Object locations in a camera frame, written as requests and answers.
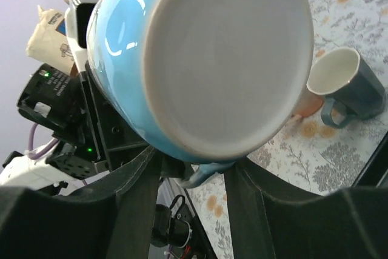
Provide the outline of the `pink mug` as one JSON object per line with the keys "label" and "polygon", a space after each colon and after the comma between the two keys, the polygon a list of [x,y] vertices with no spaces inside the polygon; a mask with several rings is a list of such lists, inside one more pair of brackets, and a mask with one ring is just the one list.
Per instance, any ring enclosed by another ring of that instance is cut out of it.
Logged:
{"label": "pink mug", "polygon": [[293,111],[291,119],[288,120],[288,123],[313,115],[322,107],[323,102],[322,97],[306,90],[303,93],[297,107]]}

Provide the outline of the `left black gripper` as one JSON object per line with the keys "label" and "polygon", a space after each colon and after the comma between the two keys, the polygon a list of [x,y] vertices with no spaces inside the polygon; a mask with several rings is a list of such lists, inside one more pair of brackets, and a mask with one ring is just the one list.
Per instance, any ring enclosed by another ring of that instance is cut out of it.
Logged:
{"label": "left black gripper", "polygon": [[107,100],[88,63],[80,80],[42,64],[22,91],[17,108],[24,118],[75,147],[81,157],[97,161],[101,156],[103,168],[109,171],[127,164],[148,146]]}

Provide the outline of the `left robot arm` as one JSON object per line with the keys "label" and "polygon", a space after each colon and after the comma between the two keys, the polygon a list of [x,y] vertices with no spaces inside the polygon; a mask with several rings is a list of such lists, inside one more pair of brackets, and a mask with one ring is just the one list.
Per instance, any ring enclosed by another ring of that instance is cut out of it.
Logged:
{"label": "left robot arm", "polygon": [[41,65],[17,108],[33,127],[27,150],[12,152],[3,164],[2,186],[56,195],[70,181],[120,168],[148,146],[102,96],[88,72],[70,76]]}

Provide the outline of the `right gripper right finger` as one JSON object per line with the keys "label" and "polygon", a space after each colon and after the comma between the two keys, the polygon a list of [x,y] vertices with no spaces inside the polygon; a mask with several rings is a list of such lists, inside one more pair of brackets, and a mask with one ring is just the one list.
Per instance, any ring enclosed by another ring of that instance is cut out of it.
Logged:
{"label": "right gripper right finger", "polygon": [[317,195],[238,160],[224,174],[235,258],[386,258],[387,189]]}

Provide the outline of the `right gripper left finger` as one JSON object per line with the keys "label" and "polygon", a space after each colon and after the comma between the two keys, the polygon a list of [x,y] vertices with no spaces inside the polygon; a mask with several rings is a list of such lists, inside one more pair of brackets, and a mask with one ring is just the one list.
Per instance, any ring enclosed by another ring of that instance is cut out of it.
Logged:
{"label": "right gripper left finger", "polygon": [[2,258],[147,258],[161,155],[134,160],[70,195],[1,188]]}

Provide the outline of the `blue mug white base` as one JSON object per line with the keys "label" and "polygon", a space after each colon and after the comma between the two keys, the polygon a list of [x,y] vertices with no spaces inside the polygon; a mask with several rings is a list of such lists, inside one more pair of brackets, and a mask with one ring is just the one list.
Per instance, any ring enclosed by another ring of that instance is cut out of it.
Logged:
{"label": "blue mug white base", "polygon": [[91,73],[146,142],[198,165],[194,188],[275,136],[312,65],[307,0],[99,0]]}

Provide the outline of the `grey-blue faceted mug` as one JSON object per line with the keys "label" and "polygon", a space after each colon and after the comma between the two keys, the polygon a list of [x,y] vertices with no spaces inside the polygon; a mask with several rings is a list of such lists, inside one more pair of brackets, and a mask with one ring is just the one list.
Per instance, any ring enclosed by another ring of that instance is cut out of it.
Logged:
{"label": "grey-blue faceted mug", "polygon": [[349,47],[339,47],[317,60],[307,88],[324,98],[322,122],[335,129],[355,119],[374,118],[386,106],[385,87],[360,53]]}

